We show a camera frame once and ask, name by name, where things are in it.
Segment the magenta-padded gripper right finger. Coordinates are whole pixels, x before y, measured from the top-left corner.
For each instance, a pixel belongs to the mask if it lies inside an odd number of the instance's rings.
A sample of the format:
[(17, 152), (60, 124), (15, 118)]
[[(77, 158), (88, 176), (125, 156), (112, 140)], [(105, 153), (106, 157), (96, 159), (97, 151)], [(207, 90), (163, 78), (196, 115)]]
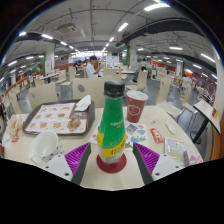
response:
[(133, 144), (133, 153), (145, 185), (182, 169), (169, 155), (154, 152), (146, 146)]

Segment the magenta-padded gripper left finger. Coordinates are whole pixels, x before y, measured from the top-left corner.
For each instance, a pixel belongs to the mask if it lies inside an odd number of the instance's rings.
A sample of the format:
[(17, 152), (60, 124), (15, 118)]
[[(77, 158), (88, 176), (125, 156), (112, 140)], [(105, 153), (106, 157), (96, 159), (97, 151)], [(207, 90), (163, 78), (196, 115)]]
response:
[(66, 155), (57, 154), (44, 166), (44, 170), (79, 185), (90, 153), (91, 144), (86, 143)]

